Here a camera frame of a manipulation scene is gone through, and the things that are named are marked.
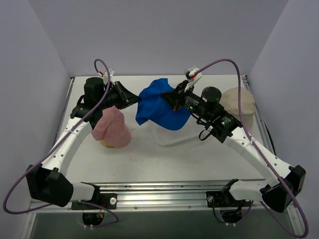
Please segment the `blue baseball cap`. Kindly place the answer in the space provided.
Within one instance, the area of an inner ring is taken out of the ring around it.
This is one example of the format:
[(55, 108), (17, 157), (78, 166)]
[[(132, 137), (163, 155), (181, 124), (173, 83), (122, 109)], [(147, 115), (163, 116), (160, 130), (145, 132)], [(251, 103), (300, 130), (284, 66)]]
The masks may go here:
[(141, 101), (138, 102), (135, 117), (138, 125), (143, 125), (150, 120), (165, 129), (179, 130), (187, 123), (190, 112), (185, 108), (173, 111), (160, 96), (171, 90), (173, 87), (168, 83), (168, 79), (159, 78), (153, 80), (148, 87), (140, 92)]

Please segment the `pink baseball cap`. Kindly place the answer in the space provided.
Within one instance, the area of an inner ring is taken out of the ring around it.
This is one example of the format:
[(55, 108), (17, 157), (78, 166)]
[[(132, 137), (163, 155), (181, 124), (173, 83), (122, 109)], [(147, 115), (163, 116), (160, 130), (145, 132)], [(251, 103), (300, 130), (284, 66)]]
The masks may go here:
[(127, 146), (132, 139), (123, 113), (115, 106), (102, 111), (102, 117), (91, 134), (96, 141), (104, 140), (116, 148)]

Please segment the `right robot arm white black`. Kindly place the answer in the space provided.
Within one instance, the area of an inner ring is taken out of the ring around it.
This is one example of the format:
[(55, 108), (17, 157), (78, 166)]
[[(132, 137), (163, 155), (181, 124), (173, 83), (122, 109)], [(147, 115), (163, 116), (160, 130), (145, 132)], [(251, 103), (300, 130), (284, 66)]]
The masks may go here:
[(242, 123), (220, 104), (222, 93), (215, 87), (206, 87), (201, 96), (185, 90), (185, 82), (162, 93), (161, 98), (174, 111), (186, 109), (203, 125), (209, 135), (232, 148), (249, 162), (262, 176), (261, 181), (232, 180), (221, 199), (226, 205), (237, 201), (261, 201), (272, 210), (282, 213), (302, 190), (306, 171), (293, 167), (275, 156), (261, 143), (245, 132)]

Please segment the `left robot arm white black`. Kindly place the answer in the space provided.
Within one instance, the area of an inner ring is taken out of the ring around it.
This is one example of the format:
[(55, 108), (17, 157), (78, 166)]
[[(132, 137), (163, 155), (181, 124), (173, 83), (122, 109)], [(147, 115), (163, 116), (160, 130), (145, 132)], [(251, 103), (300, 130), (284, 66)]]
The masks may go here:
[(84, 94), (70, 114), (65, 130), (49, 156), (38, 166), (27, 169), (27, 185), (32, 199), (64, 207), (69, 202), (82, 201), (89, 209), (100, 205), (101, 193), (91, 183), (71, 183), (68, 167), (83, 140), (95, 128), (102, 111), (110, 107), (125, 109), (141, 98), (127, 90), (119, 81), (104, 83), (100, 77), (90, 77), (84, 84)]

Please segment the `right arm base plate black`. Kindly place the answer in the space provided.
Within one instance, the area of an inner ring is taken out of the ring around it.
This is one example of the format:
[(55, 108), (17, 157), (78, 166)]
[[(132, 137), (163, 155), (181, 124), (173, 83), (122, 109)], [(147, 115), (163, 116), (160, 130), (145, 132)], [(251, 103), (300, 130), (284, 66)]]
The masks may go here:
[(238, 208), (250, 206), (249, 201), (237, 201), (229, 192), (222, 191), (206, 191), (206, 202), (209, 208)]

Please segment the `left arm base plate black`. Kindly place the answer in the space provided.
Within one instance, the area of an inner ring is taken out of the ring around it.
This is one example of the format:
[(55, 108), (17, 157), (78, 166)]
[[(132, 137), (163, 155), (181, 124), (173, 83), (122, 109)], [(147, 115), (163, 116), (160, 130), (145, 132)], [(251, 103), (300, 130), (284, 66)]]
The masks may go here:
[(99, 209), (95, 205), (98, 205), (100, 207), (113, 210), (117, 208), (117, 194), (116, 193), (102, 193), (98, 194), (97, 196), (93, 196), (91, 200), (88, 201), (88, 203), (93, 204), (87, 205), (80, 202), (72, 202), (71, 209), (72, 210), (97, 210)]

